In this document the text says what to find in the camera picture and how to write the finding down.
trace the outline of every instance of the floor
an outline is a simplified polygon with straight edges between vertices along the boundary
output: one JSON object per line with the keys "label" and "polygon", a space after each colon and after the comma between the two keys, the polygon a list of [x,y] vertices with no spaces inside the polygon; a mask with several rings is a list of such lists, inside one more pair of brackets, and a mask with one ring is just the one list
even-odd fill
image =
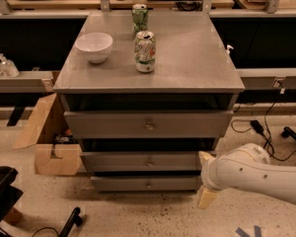
{"label": "floor", "polygon": [[[240,105],[235,107],[233,127],[219,141],[217,153],[252,142],[264,145],[264,140],[250,128],[249,120],[266,119],[278,157],[286,157],[296,149],[291,137],[283,138],[281,131],[290,126],[296,131],[296,104]],[[19,171],[14,186],[24,195],[16,204],[23,213],[22,221],[0,226],[14,237],[31,237],[42,227],[61,231],[74,207],[81,208],[84,219],[74,226],[71,237],[132,237],[132,236],[206,236],[206,237],[281,237],[296,236],[296,205],[259,194],[225,190],[205,210],[197,207],[198,194],[192,193],[109,193],[94,191],[90,177],[49,177],[34,173],[34,148],[13,150],[26,119],[7,127],[0,119],[0,165]],[[296,166],[296,153],[285,162],[272,160],[275,165]],[[261,230],[255,235],[255,226]],[[44,230],[36,236],[56,236]]]}

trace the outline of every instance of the cardboard box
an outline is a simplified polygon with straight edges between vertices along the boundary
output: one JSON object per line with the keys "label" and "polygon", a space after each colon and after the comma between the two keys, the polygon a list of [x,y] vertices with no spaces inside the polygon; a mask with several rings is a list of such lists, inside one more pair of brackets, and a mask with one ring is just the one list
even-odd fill
{"label": "cardboard box", "polygon": [[55,133],[68,128],[57,94],[40,98],[14,144],[14,149],[35,146],[35,171],[40,175],[71,176],[80,168],[79,144],[53,145]]}

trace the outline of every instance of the green soda can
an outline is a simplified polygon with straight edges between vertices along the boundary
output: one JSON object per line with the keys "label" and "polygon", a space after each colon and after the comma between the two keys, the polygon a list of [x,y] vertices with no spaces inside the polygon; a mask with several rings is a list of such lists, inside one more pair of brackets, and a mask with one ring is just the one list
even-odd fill
{"label": "green soda can", "polygon": [[148,22],[148,8],[145,4],[135,4],[132,6],[132,25],[133,25],[133,35],[136,36],[137,33],[147,30]]}
{"label": "green soda can", "polygon": [[138,71],[149,73],[155,69],[156,38],[149,31],[142,31],[135,39],[135,62]]}

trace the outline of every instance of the chair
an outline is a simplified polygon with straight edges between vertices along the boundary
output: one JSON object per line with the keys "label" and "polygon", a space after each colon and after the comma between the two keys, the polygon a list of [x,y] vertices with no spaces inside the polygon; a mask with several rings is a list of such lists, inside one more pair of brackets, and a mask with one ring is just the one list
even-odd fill
{"label": "chair", "polygon": [[14,168],[0,167],[0,221],[13,209],[23,192],[11,186],[18,172]]}
{"label": "chair", "polygon": [[[5,219],[9,223],[14,223],[14,219],[7,220],[7,215],[13,211],[14,204],[22,196],[23,192],[11,186],[15,181],[18,172],[14,168],[0,167],[0,221]],[[79,216],[80,208],[75,207],[68,218],[65,226],[63,227],[59,237],[67,237],[74,224],[81,225],[83,220]]]}

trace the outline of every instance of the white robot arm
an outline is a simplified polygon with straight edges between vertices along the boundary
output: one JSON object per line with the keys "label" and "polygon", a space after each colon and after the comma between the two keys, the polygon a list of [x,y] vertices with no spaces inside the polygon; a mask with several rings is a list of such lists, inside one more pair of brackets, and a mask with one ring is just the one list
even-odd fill
{"label": "white robot arm", "polygon": [[249,143],[218,158],[201,152],[200,158],[200,208],[208,207],[216,193],[227,188],[296,204],[296,167],[269,165],[268,153],[258,145]]}

